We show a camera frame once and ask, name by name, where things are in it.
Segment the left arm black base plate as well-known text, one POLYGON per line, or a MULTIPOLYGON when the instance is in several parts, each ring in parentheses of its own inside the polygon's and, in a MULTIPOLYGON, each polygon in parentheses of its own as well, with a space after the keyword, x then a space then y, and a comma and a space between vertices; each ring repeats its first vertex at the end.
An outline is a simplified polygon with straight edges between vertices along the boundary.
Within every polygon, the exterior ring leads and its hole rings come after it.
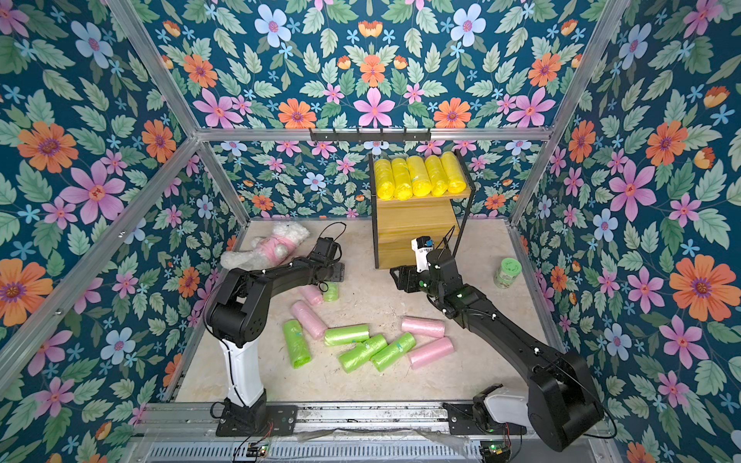
POLYGON ((262 437, 290 436, 297 423, 296 405, 269 404, 266 393, 251 407, 245 407, 229 399, 214 403, 210 416, 217 422, 219 437, 262 437))

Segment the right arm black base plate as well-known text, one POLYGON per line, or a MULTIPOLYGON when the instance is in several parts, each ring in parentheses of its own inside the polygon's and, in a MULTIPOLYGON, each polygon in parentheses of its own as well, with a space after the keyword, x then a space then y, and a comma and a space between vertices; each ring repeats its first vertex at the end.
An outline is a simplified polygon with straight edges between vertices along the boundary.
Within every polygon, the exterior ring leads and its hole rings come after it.
POLYGON ((449 432, 463 435, 525 435, 528 432, 526 397, 503 384, 492 385, 471 402, 444 402, 449 432))

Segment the yellow trash bag roll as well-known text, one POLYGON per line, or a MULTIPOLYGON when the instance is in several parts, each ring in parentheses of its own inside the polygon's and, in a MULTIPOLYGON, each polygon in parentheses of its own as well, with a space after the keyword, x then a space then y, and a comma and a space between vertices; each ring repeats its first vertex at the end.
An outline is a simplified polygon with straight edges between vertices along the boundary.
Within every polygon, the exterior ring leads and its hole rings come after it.
POLYGON ((440 157, 431 155, 425 160, 425 164, 432 196, 442 197, 448 191, 449 180, 440 157))
POLYGON ((374 162, 374 185, 376 196, 382 201, 391 201, 395 197, 396 183, 392 164, 388 159, 374 162))
POLYGON ((391 161, 395 183, 394 198, 398 201, 408 201, 413 197, 412 181, 405 158, 395 158, 391 161))
POLYGON ((453 152, 444 152, 441 156, 441 163, 448 178, 448 191, 454 195, 465 191, 467 188, 466 177, 458 157, 453 152))
POLYGON ((406 160, 411 178, 412 193, 417 198, 424 198, 431 194, 432 185, 425 161, 417 155, 409 156, 406 160))

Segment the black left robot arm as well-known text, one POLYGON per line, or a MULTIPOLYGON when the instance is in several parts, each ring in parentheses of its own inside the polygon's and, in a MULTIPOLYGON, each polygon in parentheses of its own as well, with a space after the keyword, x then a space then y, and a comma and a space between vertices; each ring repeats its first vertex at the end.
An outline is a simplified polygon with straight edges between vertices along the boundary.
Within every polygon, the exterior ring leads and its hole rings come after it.
POLYGON ((320 237, 306 257, 261 270, 233 269, 206 312, 206 327, 222 347, 228 379, 225 412, 241 422, 266 416, 266 389, 260 377, 258 339, 275 295, 308 285, 343 280, 342 247, 320 237))

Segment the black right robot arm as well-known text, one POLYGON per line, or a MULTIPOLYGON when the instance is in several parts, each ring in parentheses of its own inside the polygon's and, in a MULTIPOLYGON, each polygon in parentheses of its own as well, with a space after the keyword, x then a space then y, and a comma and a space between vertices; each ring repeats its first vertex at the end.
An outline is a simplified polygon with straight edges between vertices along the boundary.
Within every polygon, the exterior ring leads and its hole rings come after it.
POLYGON ((447 248, 426 255, 428 268, 390 270, 397 289, 422 291, 446 318, 479 336, 507 360, 528 386, 524 418, 540 440, 564 451, 605 416, 586 360, 542 343, 507 318, 487 296, 460 276, 447 248))

